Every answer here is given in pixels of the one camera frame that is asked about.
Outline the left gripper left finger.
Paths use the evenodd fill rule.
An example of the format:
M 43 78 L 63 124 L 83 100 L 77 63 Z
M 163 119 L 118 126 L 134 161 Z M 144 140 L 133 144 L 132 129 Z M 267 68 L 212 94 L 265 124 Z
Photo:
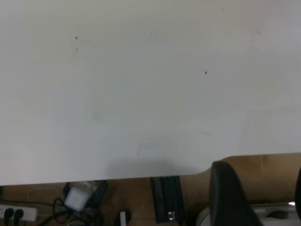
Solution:
M 261 226 L 233 167 L 224 161 L 211 166 L 209 187 L 210 225 Z

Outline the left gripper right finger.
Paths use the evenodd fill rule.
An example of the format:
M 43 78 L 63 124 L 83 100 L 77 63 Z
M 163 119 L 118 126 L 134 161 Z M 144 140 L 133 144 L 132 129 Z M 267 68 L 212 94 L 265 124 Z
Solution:
M 301 169 L 299 169 L 295 186 L 295 202 L 301 202 Z

